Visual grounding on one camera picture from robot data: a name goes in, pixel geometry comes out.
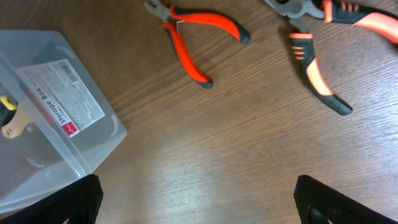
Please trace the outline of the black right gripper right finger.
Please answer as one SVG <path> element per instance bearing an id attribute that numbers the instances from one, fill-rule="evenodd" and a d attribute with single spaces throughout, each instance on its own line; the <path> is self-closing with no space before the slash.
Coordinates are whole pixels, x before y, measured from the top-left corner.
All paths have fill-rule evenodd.
<path id="1" fill-rule="evenodd" d="M 298 176 L 294 200 L 302 224 L 397 224 L 309 175 Z"/>

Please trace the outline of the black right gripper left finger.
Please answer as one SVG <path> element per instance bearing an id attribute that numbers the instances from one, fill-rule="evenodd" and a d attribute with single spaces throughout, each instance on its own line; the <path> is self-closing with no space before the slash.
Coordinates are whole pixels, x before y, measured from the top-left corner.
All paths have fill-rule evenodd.
<path id="1" fill-rule="evenodd" d="M 102 200 L 99 177 L 90 174 L 3 218 L 1 224 L 95 224 Z"/>

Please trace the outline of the wooden handle orange scraper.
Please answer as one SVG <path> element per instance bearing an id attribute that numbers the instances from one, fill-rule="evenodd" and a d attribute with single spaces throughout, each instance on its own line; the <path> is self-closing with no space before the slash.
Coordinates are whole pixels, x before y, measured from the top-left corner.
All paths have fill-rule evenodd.
<path id="1" fill-rule="evenodd" d="M 8 139 L 13 139 L 20 136 L 24 129 L 34 120 L 28 112 L 19 105 L 16 109 L 14 117 L 5 126 L 1 128 L 3 135 Z"/>

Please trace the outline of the yellow black handle file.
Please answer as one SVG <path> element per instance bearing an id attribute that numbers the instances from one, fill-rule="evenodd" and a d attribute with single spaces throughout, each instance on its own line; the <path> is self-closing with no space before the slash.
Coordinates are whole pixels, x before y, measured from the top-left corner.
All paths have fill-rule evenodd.
<path id="1" fill-rule="evenodd" d="M 17 110 L 17 103 L 9 101 L 7 95 L 1 95 L 1 127 L 8 124 L 14 117 Z"/>

